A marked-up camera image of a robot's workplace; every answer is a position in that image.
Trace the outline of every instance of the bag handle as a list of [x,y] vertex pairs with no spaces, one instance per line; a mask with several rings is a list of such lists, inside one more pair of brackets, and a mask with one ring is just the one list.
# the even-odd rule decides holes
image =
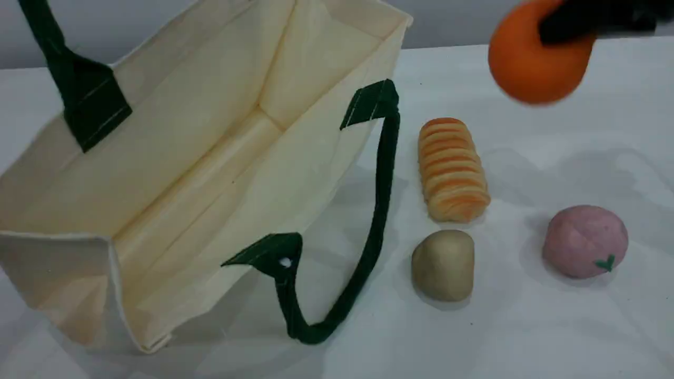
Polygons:
[[271,234],[239,252],[221,266],[247,264],[274,278],[276,294],[288,335],[308,345],[325,341],[346,319],[367,278],[377,263],[384,242],[384,229],[391,201],[400,114],[398,93],[391,80],[374,83],[356,92],[340,129],[372,119],[384,118],[377,148],[375,210],[361,259],[351,279],[325,320],[309,325],[297,301],[295,281],[302,254],[299,233]]
[[19,4],[61,93],[68,128],[87,152],[131,114],[131,107],[110,67],[65,46],[47,0],[19,0]]

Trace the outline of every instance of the white tabletop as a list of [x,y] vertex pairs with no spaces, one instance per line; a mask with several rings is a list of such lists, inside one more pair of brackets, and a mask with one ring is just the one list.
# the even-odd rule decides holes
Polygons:
[[[290,341],[273,282],[251,273],[212,313],[181,327],[175,345],[150,357],[94,357],[17,310],[17,295],[0,279],[1,301],[15,307],[0,317],[0,341],[11,344],[0,349],[0,377],[674,376],[674,38],[598,42],[579,90],[544,109],[506,98],[486,54],[485,46],[402,52],[394,78],[402,128],[384,250],[327,343]],[[0,71],[0,96],[1,171],[58,111],[59,99],[43,69]],[[469,226],[427,217],[416,145],[419,128],[435,117],[468,125],[487,172],[493,202]],[[305,234],[298,286],[311,320],[332,304],[363,248],[378,137],[375,130]],[[548,220],[575,204],[604,206],[627,225],[630,248],[613,273],[576,281],[541,261]],[[462,303],[436,303],[412,287],[410,255],[428,234],[451,228],[475,240],[474,291]],[[213,325],[222,333],[209,335],[211,344],[191,343]]]

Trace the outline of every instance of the pink peach toy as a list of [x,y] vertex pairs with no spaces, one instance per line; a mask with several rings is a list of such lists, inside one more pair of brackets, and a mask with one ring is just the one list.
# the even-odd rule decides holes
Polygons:
[[585,279],[612,271],[625,258],[627,244],[625,224],[613,212],[573,206],[550,221],[543,259],[565,275]]

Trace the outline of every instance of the canvas tote bag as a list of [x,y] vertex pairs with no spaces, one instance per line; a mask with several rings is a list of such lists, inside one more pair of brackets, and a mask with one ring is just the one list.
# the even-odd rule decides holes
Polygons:
[[[151,353],[253,267],[290,337],[328,338],[381,250],[411,18],[378,0],[201,0],[110,69],[66,47],[47,0],[20,4],[64,104],[0,177],[0,264],[26,303],[73,341]],[[308,325],[300,233],[378,119],[365,249]]]

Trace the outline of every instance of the toy food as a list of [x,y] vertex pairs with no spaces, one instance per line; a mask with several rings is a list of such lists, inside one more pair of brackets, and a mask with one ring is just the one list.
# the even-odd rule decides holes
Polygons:
[[550,221],[543,258],[563,274],[584,279],[612,271],[625,258],[627,244],[627,229],[618,216],[580,205]]
[[501,89],[532,105],[565,98],[580,84],[596,36],[544,46],[539,22],[561,0],[533,0],[517,6],[503,19],[489,43],[489,69]]
[[421,128],[419,171],[428,212],[437,221],[468,223],[491,201],[470,132],[457,119],[434,119]]
[[472,293],[474,262],[474,243],[468,234],[438,231],[412,254],[412,281],[432,299],[461,301]]

